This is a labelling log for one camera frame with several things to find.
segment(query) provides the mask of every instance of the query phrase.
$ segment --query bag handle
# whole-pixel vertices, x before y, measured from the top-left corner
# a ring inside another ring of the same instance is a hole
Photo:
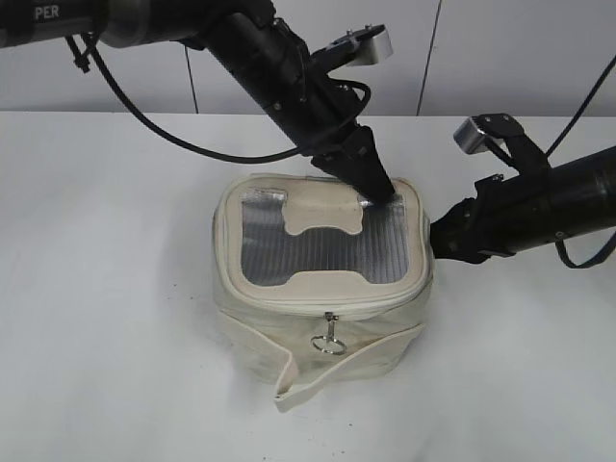
[[[408,344],[424,330],[425,324],[380,339],[356,351],[324,372],[310,383],[294,385],[299,377],[299,368],[293,353],[272,341],[258,330],[219,313],[222,329],[233,339],[234,344],[249,348],[261,358],[267,358],[270,367],[280,371],[276,380],[274,404],[280,412],[287,412],[314,397],[325,385],[341,378],[348,378],[352,370],[361,366],[362,376],[382,375],[398,363]]]

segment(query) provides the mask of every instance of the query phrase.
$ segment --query metal ring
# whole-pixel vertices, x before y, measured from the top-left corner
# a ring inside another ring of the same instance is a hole
[[[317,345],[317,340],[325,340],[326,346],[329,344],[336,344],[338,347],[341,347],[342,349],[340,351],[334,351],[333,349],[323,348]],[[324,335],[316,335],[315,337],[310,339],[310,343],[312,344],[314,348],[316,348],[321,353],[333,354],[335,356],[342,356],[343,354],[347,352],[347,346],[344,344],[344,342],[338,339],[327,339],[327,337]]]

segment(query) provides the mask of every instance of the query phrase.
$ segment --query cable clip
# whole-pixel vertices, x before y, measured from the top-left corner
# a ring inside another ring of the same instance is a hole
[[[90,59],[88,56],[91,54],[92,50],[96,47],[98,43],[99,37],[88,36],[86,34],[81,35],[82,40],[86,44],[86,50],[82,53],[77,46],[77,42],[73,36],[66,37],[66,43],[68,44],[68,48],[73,54],[75,60],[73,61],[77,67],[79,67],[84,74],[90,72]]]

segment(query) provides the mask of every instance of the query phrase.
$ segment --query zipper pull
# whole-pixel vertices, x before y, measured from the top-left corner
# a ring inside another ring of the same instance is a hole
[[[342,356],[347,352],[347,346],[336,338],[335,330],[338,317],[330,312],[325,313],[324,317],[327,321],[327,335],[316,335],[310,339],[310,343],[321,353]]]

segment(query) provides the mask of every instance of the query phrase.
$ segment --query black cable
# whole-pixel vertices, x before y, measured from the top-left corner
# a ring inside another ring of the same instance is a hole
[[[194,90],[193,67],[191,66],[191,57],[189,56],[189,47],[184,45],[184,56],[186,57],[186,67],[189,71],[191,79],[192,102],[194,104],[194,113],[199,114],[199,103],[196,101],[196,91]]]
[[[558,256],[560,260],[572,270],[588,270],[589,268],[593,268],[596,265],[600,265],[604,263],[605,260],[609,258],[609,256],[616,250],[616,233],[607,241],[607,244],[603,246],[603,248],[595,255],[593,258],[588,260],[581,265],[576,265],[569,258],[569,254],[567,253],[567,247],[565,246],[564,241],[559,241],[556,243],[556,250],[558,251]]]
[[[593,100],[593,98],[597,94],[597,91],[599,91],[599,89],[603,85],[603,82],[605,82],[605,79],[607,78],[609,73],[612,71],[614,66],[616,66],[616,56],[612,58],[612,61],[610,61],[607,67],[603,70],[603,73],[601,74],[597,82],[595,82],[595,85],[590,90],[590,93],[588,93],[588,96],[586,96],[586,99],[584,99],[584,101],[581,103],[581,106],[579,106],[579,109],[577,110],[576,114],[573,116],[571,121],[567,124],[567,126],[562,131],[562,133],[558,135],[558,138],[556,138],[556,141],[552,144],[552,146],[550,146],[550,149],[548,149],[548,152],[546,152],[546,155],[548,157],[550,157],[553,154],[553,152],[562,143],[565,137],[569,135],[569,132],[571,131],[571,129],[574,128],[574,126],[578,123],[579,118],[581,117],[582,114],[584,114],[584,111],[586,111],[586,108],[588,107],[590,102]]]
[[[432,53],[434,52],[434,41],[436,40],[436,31],[439,27],[439,18],[441,17],[441,9],[443,8],[443,0],[439,0],[439,4],[436,7],[436,16],[434,17],[434,26],[432,27],[432,37],[430,37],[430,48],[427,51],[427,58],[425,60],[425,68],[423,69],[422,88],[420,89],[420,97],[417,101],[417,111],[415,116],[419,116],[422,113],[422,104],[424,102],[425,86],[427,85],[427,74],[430,71],[430,63],[432,62]]]
[[[204,147],[199,147],[196,146],[190,142],[184,141],[180,138],[177,138],[173,135],[171,135],[168,131],[166,131],[165,129],[161,128],[160,126],[158,126],[156,123],[154,123],[152,120],[150,120],[149,118],[147,118],[147,116],[145,116],[140,110],[139,108],[137,108],[137,106],[135,106],[135,104],[130,100],[130,98],[124,93],[124,91],[122,90],[122,88],[119,86],[119,84],[117,83],[116,79],[114,78],[114,76],[112,75],[111,71],[109,70],[109,68],[107,67],[107,65],[105,64],[105,61],[103,60],[103,58],[100,56],[100,53],[98,52],[98,50],[96,49],[95,46],[92,46],[92,38],[88,35],[81,35],[82,40],[84,41],[84,43],[86,44],[86,46],[88,48],[91,48],[91,57],[94,60],[94,63],[96,64],[96,66],[98,67],[98,69],[100,70],[101,74],[103,75],[103,78],[105,79],[105,81],[107,82],[107,84],[110,86],[110,88],[112,89],[112,91],[115,93],[115,96],[117,96],[117,98],[120,100],[120,102],[124,105],[124,107],[126,107],[126,109],[133,115],[135,116],[143,125],[145,125],[148,129],[150,129],[151,131],[153,131],[154,133],[156,133],[158,136],[164,138],[165,140],[180,146],[184,149],[187,149],[189,151],[192,151],[196,154],[199,154],[201,156],[205,156],[205,157],[209,157],[211,159],[216,159],[218,161],[222,161],[222,162],[228,162],[228,163],[232,163],[232,164],[242,164],[242,165],[259,165],[259,164],[270,164],[273,162],[278,162],[278,161],[283,161],[285,159],[289,159],[293,156],[296,156],[298,154],[301,154],[304,151],[307,151],[309,149],[313,149],[323,143],[325,143],[327,141],[327,139],[329,137],[331,137],[332,135],[334,135],[335,133],[337,133],[341,128],[343,128],[344,126],[348,125],[349,123],[351,123],[357,116],[359,116],[364,109],[366,108],[366,106],[368,105],[371,97],[372,97],[372,91],[370,90],[370,87],[368,87],[365,84],[362,84],[361,82],[354,82],[351,80],[333,80],[333,82],[335,82],[336,84],[340,85],[340,86],[348,86],[351,87],[352,89],[356,89],[356,90],[360,90],[364,93],[363,98],[360,100],[357,110],[349,115],[345,120],[343,120],[338,126],[325,130],[322,134],[314,137],[311,141],[308,142],[308,144],[304,145],[304,146],[299,146],[299,147],[295,147],[293,149],[289,149],[287,151],[283,151],[283,152],[279,152],[277,154],[272,154],[269,156],[263,156],[263,157],[239,157],[239,156],[231,156],[228,154],[222,154],[210,149],[206,149]]]
[[[82,72],[85,74],[90,72],[90,60],[88,59],[88,56],[86,55],[86,53],[82,53],[79,50],[79,47],[77,46],[77,42],[75,41],[75,38],[66,37],[65,39],[66,39],[66,43],[68,44],[68,48],[70,48],[70,51],[72,52],[73,57],[75,58],[75,61],[73,61],[75,65],[79,67],[82,70]]]
[[[593,88],[590,90],[590,93],[588,93],[586,99],[584,99],[584,101],[581,103],[581,106],[579,106],[579,109],[577,110],[576,114],[573,116],[571,121],[567,124],[565,129],[558,136],[558,138],[556,138],[556,141],[552,144],[552,146],[550,146],[550,149],[548,149],[548,152],[546,153],[548,157],[552,155],[554,150],[562,143],[562,141],[569,134],[571,129],[574,128],[576,123],[578,123],[579,118],[582,116],[582,114],[584,114],[584,111],[586,111],[586,108],[588,107],[592,99],[595,97],[597,91],[599,91],[599,89],[603,85],[603,82],[605,82],[605,79],[615,66],[616,56],[612,58],[612,61],[610,61],[607,67],[603,70],[601,76],[599,77],[597,82],[595,82]],[[607,243],[601,248],[601,250],[599,250],[599,252],[597,252],[594,257],[589,259],[587,262],[582,263],[581,265],[576,265],[569,257],[565,242],[559,241],[556,243],[556,251],[558,252],[558,257],[560,257],[560,260],[562,261],[562,263],[565,264],[567,268],[570,268],[572,270],[588,270],[589,268],[593,268],[596,265],[600,265],[604,263],[605,260],[607,260],[612,253],[614,253],[614,250],[616,250],[616,233],[614,233],[614,235],[609,239],[609,241],[607,241]]]

